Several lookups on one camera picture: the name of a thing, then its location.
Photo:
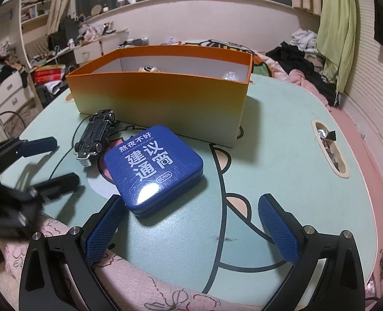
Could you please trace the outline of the black toy car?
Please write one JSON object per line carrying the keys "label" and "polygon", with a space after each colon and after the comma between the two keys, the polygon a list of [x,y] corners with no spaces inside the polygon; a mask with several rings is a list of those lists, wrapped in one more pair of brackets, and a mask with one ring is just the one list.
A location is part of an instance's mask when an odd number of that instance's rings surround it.
{"label": "black toy car", "polygon": [[109,146],[108,132],[115,123],[115,114],[111,109],[100,110],[89,117],[88,124],[74,147],[76,159],[84,167],[93,165]]}

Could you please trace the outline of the blue metal tin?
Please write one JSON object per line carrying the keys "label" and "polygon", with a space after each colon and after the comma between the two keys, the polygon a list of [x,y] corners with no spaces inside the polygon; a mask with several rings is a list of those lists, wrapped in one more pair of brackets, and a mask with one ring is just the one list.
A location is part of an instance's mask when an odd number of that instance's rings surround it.
{"label": "blue metal tin", "polygon": [[173,201],[203,175],[202,158],[161,125],[111,148],[104,163],[122,200],[138,218]]}

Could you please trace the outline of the small cartoon figurine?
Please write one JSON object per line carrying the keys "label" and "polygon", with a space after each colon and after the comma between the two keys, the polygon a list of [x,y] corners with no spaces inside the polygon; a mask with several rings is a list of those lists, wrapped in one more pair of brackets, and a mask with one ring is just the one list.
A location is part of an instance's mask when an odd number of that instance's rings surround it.
{"label": "small cartoon figurine", "polygon": [[143,67],[139,68],[140,72],[159,72],[159,70],[156,67],[153,67],[151,65],[145,65]]}

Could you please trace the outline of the red patterned packet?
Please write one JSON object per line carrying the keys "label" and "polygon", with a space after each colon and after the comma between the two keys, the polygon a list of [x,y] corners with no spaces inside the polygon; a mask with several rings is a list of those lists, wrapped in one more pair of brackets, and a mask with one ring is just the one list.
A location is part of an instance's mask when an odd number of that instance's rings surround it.
{"label": "red patterned packet", "polygon": [[222,78],[229,81],[239,81],[239,76],[235,72],[231,71],[225,72]]}

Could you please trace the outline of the pink floral quilt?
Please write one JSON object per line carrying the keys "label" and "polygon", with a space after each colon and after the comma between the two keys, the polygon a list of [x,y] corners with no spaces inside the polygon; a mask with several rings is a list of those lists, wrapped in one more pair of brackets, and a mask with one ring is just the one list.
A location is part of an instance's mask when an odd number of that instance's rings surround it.
{"label": "pink floral quilt", "polygon": [[[64,235],[70,229],[44,214],[40,227],[45,237]],[[0,240],[6,271],[17,281],[28,245],[26,239]],[[94,265],[94,272],[120,310],[260,310],[166,283],[108,250],[101,262]]]}

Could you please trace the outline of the red white carton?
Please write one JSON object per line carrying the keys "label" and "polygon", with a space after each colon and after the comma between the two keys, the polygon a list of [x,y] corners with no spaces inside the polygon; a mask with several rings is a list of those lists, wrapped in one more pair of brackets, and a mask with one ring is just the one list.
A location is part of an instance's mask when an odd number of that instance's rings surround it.
{"label": "red white carton", "polygon": [[34,71],[34,83],[45,84],[51,81],[60,81],[66,72],[65,65],[44,65]]}

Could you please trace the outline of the white desk with drawers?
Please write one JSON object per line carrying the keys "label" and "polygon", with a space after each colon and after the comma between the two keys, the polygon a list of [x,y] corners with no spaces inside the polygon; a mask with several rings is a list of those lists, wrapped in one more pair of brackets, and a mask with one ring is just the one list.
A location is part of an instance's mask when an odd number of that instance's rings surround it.
{"label": "white desk with drawers", "polygon": [[86,64],[91,60],[99,58],[102,55],[115,50],[122,42],[124,42],[124,40],[128,38],[128,34],[129,31],[125,28],[122,30],[116,30],[112,34],[104,35],[83,46],[78,45],[74,48],[65,48],[62,51],[59,51],[57,55],[48,59],[46,62],[33,66],[30,71],[33,72],[38,67],[47,65],[53,61],[58,64],[58,58],[68,53],[73,53],[77,65]]}

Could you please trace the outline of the foil wrappers in slot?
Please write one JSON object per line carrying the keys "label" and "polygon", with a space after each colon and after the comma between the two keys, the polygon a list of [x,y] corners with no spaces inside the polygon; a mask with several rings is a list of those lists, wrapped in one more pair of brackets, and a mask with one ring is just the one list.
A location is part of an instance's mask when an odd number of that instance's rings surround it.
{"label": "foil wrappers in slot", "polygon": [[339,170],[339,163],[337,162],[336,157],[331,150],[331,144],[337,140],[336,132],[328,131],[327,129],[317,129],[317,133],[333,165],[337,170]]}

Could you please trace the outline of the green cartoon lap table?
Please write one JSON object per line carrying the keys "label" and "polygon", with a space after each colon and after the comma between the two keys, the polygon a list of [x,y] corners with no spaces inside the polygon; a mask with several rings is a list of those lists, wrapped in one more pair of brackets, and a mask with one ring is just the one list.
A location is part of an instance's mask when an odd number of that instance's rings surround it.
{"label": "green cartoon lap table", "polygon": [[[317,129],[336,132],[339,170]],[[203,160],[202,179],[152,216],[125,213],[114,254],[166,283],[261,309],[291,268],[258,215],[270,193],[302,225],[351,231],[371,278],[378,241],[363,172],[334,111],[311,93],[252,76],[236,145],[187,144]]]}

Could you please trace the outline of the orange gradient cardboard box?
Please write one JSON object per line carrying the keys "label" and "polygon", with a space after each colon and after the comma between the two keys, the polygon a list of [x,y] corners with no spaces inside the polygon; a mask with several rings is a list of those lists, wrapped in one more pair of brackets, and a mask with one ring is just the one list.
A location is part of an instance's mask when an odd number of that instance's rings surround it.
{"label": "orange gradient cardboard box", "polygon": [[[140,72],[145,65],[159,72]],[[163,125],[175,134],[225,147],[237,140],[253,56],[193,45],[119,48],[67,77],[79,112],[111,109],[122,122]],[[239,81],[222,78],[235,72]]]}

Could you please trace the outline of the black clothes pile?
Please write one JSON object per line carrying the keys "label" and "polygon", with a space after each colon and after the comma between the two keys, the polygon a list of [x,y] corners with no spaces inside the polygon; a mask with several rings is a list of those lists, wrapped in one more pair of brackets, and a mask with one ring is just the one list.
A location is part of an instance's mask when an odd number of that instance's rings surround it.
{"label": "black clothes pile", "polygon": [[316,72],[314,64],[304,58],[305,53],[297,46],[292,46],[284,41],[280,46],[266,52],[266,56],[277,61],[287,74],[293,69],[300,70],[331,106],[339,105],[336,85],[329,83],[326,77]]}

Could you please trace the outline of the green hanging cloth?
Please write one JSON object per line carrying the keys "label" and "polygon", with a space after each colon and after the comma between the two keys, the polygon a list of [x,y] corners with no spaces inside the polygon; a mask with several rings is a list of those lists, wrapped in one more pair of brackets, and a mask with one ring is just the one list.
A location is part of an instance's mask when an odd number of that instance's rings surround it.
{"label": "green hanging cloth", "polygon": [[355,0],[322,0],[317,49],[325,57],[324,75],[343,93],[355,54],[358,12]]}

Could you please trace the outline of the white clothes pile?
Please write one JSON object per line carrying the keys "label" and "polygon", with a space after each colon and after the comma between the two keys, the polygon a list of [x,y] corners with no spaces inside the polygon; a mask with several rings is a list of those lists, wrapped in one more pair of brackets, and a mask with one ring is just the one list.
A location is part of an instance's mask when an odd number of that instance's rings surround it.
{"label": "white clothes pile", "polygon": [[291,35],[290,45],[297,46],[304,53],[319,54],[317,49],[317,34],[312,30],[299,29]]}

